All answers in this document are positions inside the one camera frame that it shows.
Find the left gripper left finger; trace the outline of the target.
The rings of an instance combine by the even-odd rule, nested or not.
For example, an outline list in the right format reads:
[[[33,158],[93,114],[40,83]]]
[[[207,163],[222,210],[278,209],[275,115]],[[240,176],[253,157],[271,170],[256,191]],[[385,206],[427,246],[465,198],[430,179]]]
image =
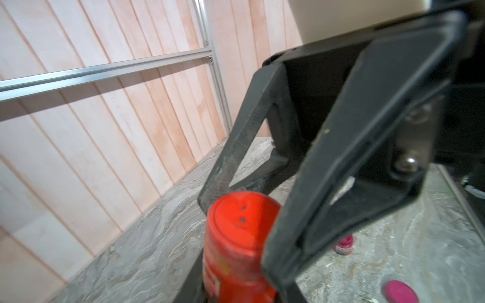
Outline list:
[[[173,303],[206,303],[203,286],[203,250],[200,251]]]

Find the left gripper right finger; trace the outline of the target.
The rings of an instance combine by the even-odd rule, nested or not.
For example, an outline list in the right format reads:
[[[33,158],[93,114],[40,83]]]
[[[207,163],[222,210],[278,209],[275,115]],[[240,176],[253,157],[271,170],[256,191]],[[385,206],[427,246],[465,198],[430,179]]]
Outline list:
[[[278,292],[278,303],[307,303],[298,284],[293,282],[283,291]]]

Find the red paint jar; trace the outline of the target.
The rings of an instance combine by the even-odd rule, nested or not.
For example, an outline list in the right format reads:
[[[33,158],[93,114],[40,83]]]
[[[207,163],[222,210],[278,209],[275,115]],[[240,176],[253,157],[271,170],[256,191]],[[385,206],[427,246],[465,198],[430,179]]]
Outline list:
[[[274,302],[258,258],[203,252],[203,286],[210,302]]]

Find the red jar lid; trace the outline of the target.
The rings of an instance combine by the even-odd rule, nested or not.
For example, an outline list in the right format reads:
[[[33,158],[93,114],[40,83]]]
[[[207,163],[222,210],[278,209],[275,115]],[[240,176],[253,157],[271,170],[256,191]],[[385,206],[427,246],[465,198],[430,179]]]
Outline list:
[[[217,275],[261,279],[261,257],[280,209],[274,199],[251,191],[226,194],[210,207],[204,254]]]

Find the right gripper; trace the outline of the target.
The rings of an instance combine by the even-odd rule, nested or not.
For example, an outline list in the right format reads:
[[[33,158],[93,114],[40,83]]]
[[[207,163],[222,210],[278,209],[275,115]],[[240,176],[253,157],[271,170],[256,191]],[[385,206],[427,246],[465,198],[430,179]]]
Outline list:
[[[431,162],[484,160],[483,1],[435,1],[268,62],[197,202],[207,214],[225,194],[268,195],[299,168],[261,262],[276,288],[413,202]]]

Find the magenta paint jar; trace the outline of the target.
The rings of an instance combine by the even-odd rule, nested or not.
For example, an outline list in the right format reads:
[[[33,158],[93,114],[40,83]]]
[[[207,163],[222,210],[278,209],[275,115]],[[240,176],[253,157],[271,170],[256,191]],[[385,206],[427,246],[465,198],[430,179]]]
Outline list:
[[[334,247],[334,251],[339,255],[350,255],[354,249],[354,237],[353,235],[349,235],[348,237],[344,238],[336,247]]]

